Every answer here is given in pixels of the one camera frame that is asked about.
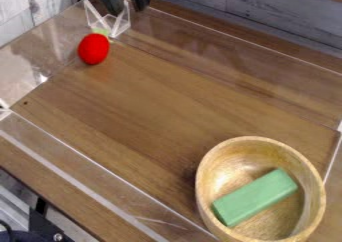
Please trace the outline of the wooden bowl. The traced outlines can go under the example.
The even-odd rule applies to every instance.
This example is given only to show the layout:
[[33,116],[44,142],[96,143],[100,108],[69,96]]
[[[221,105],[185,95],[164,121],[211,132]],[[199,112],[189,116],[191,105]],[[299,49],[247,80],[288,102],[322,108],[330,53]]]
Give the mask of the wooden bowl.
[[257,136],[228,139],[207,152],[195,197],[220,242],[306,242],[326,208],[323,181],[308,159]]

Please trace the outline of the red plush strawberry toy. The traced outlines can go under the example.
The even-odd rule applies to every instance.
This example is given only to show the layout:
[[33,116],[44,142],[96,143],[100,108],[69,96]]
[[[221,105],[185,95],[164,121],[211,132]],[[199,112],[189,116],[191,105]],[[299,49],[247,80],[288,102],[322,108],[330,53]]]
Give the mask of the red plush strawberry toy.
[[108,52],[108,32],[104,29],[94,29],[78,42],[77,56],[85,64],[96,65],[104,61]]

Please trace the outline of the black metal clamp bracket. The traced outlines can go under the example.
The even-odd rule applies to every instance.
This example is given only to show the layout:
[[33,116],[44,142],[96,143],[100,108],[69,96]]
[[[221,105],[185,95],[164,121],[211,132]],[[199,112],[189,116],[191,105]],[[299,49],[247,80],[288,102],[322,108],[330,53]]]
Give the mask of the black metal clamp bracket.
[[29,209],[28,230],[44,242],[74,242],[64,231],[34,209]]

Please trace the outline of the green rectangular block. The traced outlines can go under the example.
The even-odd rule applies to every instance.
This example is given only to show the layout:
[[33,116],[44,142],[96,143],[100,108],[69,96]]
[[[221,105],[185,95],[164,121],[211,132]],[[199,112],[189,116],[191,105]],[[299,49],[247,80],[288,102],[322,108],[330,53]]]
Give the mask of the green rectangular block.
[[275,169],[211,204],[217,220],[233,227],[291,196],[298,185],[286,171]]

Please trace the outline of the clear acrylic barrier wall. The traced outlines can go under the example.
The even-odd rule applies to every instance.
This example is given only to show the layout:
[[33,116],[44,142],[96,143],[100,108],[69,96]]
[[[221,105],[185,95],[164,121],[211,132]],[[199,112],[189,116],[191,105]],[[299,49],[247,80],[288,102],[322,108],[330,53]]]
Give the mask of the clear acrylic barrier wall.
[[0,169],[100,242],[220,242],[195,178],[223,141],[294,148],[326,192],[306,242],[342,242],[342,58],[157,3],[97,65],[81,5],[0,47]]

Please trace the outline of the clear acrylic corner bracket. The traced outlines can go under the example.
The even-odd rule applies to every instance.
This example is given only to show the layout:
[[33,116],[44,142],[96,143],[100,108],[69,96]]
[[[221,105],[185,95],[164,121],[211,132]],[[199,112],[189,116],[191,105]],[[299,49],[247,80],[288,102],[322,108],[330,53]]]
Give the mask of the clear acrylic corner bracket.
[[128,0],[124,0],[124,8],[117,16],[111,14],[101,16],[89,0],[84,0],[82,5],[86,24],[93,33],[117,38],[131,28]]

